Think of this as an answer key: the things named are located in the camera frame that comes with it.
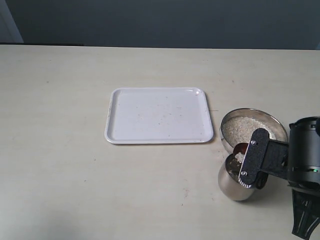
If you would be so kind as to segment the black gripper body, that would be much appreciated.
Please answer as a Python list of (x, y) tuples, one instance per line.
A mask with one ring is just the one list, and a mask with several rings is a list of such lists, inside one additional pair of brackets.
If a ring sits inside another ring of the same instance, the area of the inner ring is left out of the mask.
[(306, 117), (289, 125), (288, 174), (291, 184), (320, 189), (320, 118)]

